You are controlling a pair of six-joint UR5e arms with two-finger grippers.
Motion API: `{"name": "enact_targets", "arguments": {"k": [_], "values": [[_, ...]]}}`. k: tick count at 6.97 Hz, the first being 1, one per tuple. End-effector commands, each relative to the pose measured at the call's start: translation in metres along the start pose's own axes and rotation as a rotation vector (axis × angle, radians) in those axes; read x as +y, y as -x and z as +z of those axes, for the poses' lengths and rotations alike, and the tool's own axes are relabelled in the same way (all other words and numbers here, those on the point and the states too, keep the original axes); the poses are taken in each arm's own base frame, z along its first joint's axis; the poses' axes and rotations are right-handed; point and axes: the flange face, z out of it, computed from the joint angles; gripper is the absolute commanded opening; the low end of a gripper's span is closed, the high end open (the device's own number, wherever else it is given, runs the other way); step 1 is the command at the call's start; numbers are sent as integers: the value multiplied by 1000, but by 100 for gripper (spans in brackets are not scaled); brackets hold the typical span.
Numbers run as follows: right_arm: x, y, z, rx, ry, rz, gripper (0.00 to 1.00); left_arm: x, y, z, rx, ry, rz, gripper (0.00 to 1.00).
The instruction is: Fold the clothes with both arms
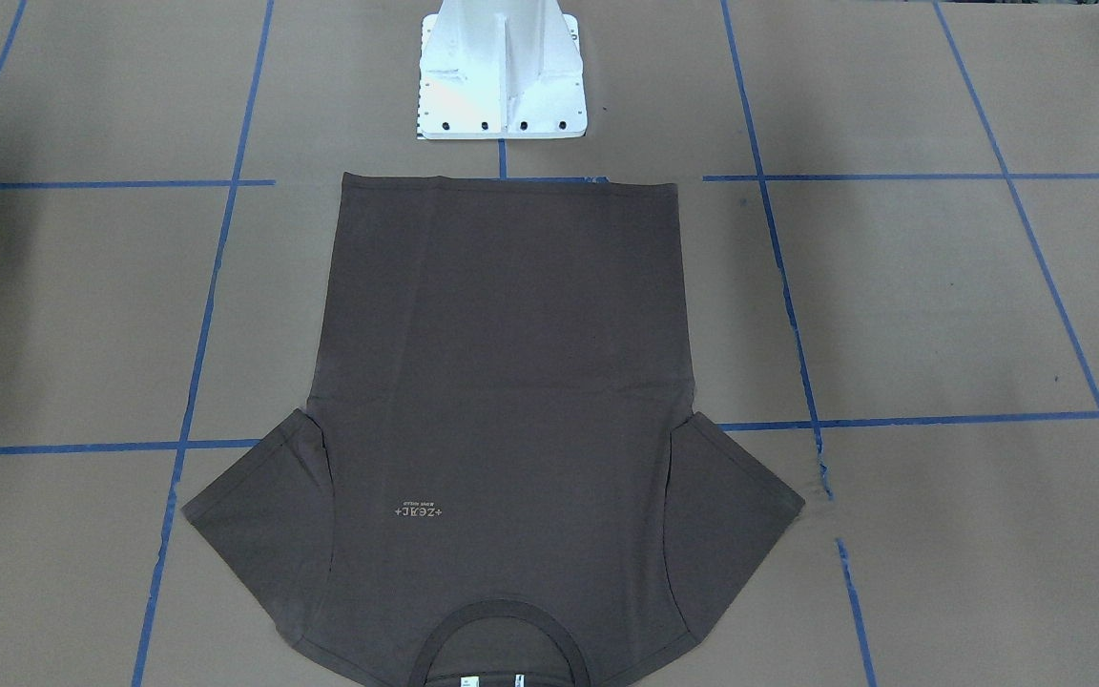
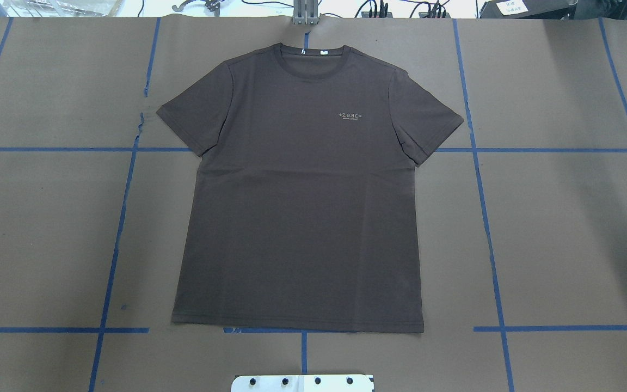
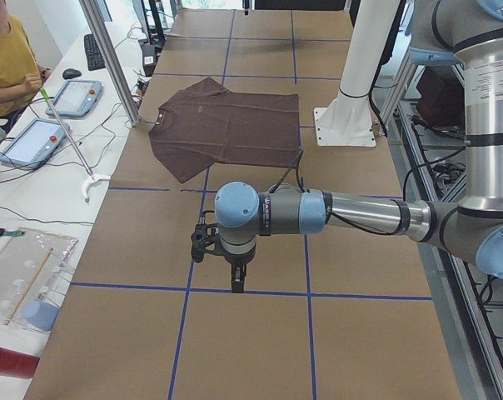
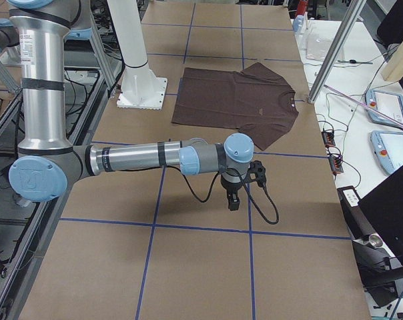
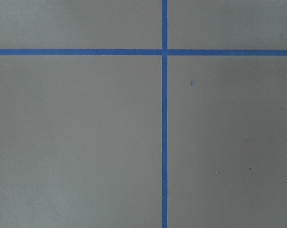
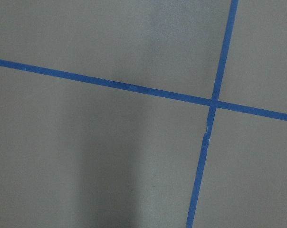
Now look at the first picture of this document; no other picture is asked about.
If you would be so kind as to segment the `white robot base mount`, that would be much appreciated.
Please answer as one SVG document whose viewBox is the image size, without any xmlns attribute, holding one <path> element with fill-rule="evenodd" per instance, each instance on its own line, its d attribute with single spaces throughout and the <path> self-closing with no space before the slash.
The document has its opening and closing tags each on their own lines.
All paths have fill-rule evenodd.
<svg viewBox="0 0 1099 687">
<path fill-rule="evenodd" d="M 420 38 L 419 138 L 586 134 L 579 22 L 558 1 L 445 1 Z"/>
</svg>

